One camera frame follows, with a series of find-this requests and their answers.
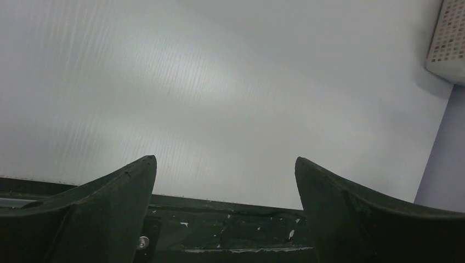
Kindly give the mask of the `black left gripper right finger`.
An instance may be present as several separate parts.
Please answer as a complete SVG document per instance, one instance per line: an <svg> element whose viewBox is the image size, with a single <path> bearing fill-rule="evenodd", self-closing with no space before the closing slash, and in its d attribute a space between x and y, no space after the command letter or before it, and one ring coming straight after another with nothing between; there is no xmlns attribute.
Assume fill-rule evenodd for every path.
<svg viewBox="0 0 465 263"><path fill-rule="evenodd" d="M295 178L318 262L464 262L464 214L382 194L299 157Z"/></svg>

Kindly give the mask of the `white plastic laundry basket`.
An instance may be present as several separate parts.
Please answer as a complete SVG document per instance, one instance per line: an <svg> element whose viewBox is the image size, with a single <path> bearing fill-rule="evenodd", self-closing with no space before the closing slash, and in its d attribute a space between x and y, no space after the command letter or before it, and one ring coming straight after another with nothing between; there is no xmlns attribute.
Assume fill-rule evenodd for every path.
<svg viewBox="0 0 465 263"><path fill-rule="evenodd" d="M426 59L426 69L464 86L464 0L444 0Z"/></svg>

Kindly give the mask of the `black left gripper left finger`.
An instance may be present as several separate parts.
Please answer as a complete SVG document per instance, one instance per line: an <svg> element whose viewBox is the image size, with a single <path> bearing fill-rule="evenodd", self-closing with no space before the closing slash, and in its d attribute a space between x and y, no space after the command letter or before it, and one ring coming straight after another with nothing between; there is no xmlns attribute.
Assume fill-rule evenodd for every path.
<svg viewBox="0 0 465 263"><path fill-rule="evenodd" d="M1 262L132 262L156 179L144 156L91 182L1 210Z"/></svg>

